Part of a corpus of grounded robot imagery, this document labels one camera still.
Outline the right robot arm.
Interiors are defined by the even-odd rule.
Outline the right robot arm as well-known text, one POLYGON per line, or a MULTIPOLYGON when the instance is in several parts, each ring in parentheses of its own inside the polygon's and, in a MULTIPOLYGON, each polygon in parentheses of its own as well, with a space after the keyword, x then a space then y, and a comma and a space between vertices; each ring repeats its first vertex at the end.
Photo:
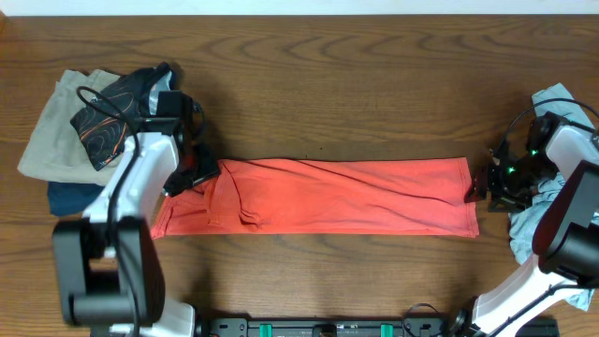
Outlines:
POLYGON ((490 198, 493 212, 523 211, 541 179, 561 175, 565 184, 535 229, 532 254, 458 314, 451 336, 514 336, 553 304, 598 287, 597 131, 547 112, 531 123, 526 149, 516 158, 502 141, 466 200, 490 198))

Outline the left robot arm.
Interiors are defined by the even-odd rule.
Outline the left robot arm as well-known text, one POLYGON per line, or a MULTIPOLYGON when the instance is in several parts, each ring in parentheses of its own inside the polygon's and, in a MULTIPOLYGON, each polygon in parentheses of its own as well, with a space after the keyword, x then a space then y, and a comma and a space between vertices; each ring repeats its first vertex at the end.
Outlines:
POLYGON ((149 218, 160 194, 175 196, 202 183, 196 141, 203 112, 189 95, 162 91, 153 114, 130 116, 104 95, 85 103, 131 134, 123 158, 79 220, 60 221, 52 248, 62 317, 93 336, 193 336, 190 304, 166 295, 149 218))

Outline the red soccer t-shirt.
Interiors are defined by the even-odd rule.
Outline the red soccer t-shirt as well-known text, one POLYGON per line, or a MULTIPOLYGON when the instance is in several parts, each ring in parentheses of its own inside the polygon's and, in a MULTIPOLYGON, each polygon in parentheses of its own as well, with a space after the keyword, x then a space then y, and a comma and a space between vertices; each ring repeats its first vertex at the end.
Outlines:
POLYGON ((153 238, 208 234, 478 235, 465 158, 223 159, 218 177, 165 198, 153 238))

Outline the light blue t-shirt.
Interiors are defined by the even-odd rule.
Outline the light blue t-shirt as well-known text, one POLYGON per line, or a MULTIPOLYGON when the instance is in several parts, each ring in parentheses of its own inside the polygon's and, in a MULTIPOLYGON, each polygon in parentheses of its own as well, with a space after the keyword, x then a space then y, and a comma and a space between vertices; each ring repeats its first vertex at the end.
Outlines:
MULTIPOLYGON (((534 104, 550 98, 574 99, 560 82, 532 95, 534 104)), ((534 108, 534 111, 536 117, 541 117, 546 112, 550 111, 561 115, 572 122, 594 128, 594 125, 586 112, 583 111, 583 108, 574 103, 546 103, 540 107, 534 108)), ((510 220, 510 247, 518 264, 522 265, 532 254, 533 234, 539 225, 541 218, 548 210, 553 200, 558 196, 559 192, 561 192, 564 185, 565 179, 561 173, 558 173, 556 177, 552 179, 542 178, 535 186, 537 187, 538 192, 533 196, 532 206, 525 211, 512 212, 508 215, 510 220)), ((567 298, 566 301, 579 310, 587 312, 591 306, 593 293, 594 290, 585 290, 567 298)))

